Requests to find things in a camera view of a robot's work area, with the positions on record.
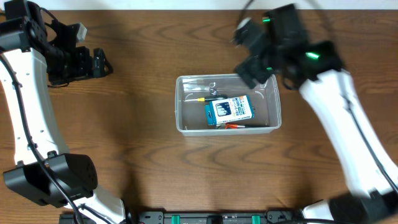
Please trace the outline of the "small black-handled claw hammer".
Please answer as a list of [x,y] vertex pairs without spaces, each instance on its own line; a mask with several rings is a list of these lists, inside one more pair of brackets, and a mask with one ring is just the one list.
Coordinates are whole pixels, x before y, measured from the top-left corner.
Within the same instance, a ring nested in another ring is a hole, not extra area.
[[268,125],[243,124],[245,128],[268,128]]

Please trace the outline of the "clear plastic storage container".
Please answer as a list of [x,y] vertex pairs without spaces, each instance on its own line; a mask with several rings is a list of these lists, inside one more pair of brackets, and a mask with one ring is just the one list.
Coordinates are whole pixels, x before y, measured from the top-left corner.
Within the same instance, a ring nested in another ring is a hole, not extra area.
[[[254,117],[231,124],[268,125],[268,128],[215,129],[206,120],[207,102],[184,102],[186,99],[212,96],[209,84],[216,83],[219,95],[232,98],[247,95],[251,99]],[[224,136],[238,134],[268,134],[282,124],[279,89],[275,76],[265,84],[249,89],[237,74],[189,75],[177,78],[175,87],[175,119],[184,136]]]

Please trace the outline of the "silver combination wrench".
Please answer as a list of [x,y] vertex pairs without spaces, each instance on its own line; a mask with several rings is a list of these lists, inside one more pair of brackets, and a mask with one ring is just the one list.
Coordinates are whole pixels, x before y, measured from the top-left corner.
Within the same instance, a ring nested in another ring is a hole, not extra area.
[[212,96],[217,96],[219,95],[218,90],[216,89],[216,83],[215,82],[211,82],[209,84],[209,93]]

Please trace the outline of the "black yellow screwdriver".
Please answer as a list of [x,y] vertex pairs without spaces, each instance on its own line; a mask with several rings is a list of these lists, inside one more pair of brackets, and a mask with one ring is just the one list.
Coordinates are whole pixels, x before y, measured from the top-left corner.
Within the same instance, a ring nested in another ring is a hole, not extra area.
[[227,99],[227,96],[206,96],[201,98],[186,99],[184,102],[210,102],[224,99]]

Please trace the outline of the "blue white cardboard box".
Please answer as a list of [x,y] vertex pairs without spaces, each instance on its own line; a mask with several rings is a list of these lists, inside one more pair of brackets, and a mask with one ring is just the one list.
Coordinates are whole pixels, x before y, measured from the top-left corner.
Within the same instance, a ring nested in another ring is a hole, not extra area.
[[252,119],[255,115],[247,95],[212,100],[205,105],[205,114],[210,126]]

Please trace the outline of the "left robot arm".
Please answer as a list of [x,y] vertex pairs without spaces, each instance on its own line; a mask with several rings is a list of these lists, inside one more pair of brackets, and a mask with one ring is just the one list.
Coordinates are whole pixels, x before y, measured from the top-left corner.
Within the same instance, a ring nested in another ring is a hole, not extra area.
[[58,129],[49,90],[113,72],[103,49],[83,46],[83,24],[46,23],[32,1],[4,3],[1,83],[15,139],[6,186],[40,206],[69,208],[68,223],[127,223],[124,202],[98,185],[89,156],[72,154]]

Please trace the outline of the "red-handled cutting pliers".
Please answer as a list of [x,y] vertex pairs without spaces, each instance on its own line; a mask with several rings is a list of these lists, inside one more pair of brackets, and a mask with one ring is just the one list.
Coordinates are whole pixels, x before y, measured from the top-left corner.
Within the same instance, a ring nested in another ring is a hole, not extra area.
[[216,129],[239,129],[239,128],[245,128],[245,125],[225,123],[225,124],[217,125],[217,127],[216,127]]

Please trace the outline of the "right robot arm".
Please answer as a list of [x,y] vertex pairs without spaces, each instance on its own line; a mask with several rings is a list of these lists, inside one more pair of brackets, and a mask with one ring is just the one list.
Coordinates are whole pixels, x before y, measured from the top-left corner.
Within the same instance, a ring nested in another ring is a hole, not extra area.
[[298,10],[267,11],[261,23],[241,11],[234,41],[249,50],[235,72],[254,88],[280,75],[318,116],[339,158],[348,192],[300,210],[299,223],[377,223],[397,214],[397,165],[361,106],[334,43],[312,43]]

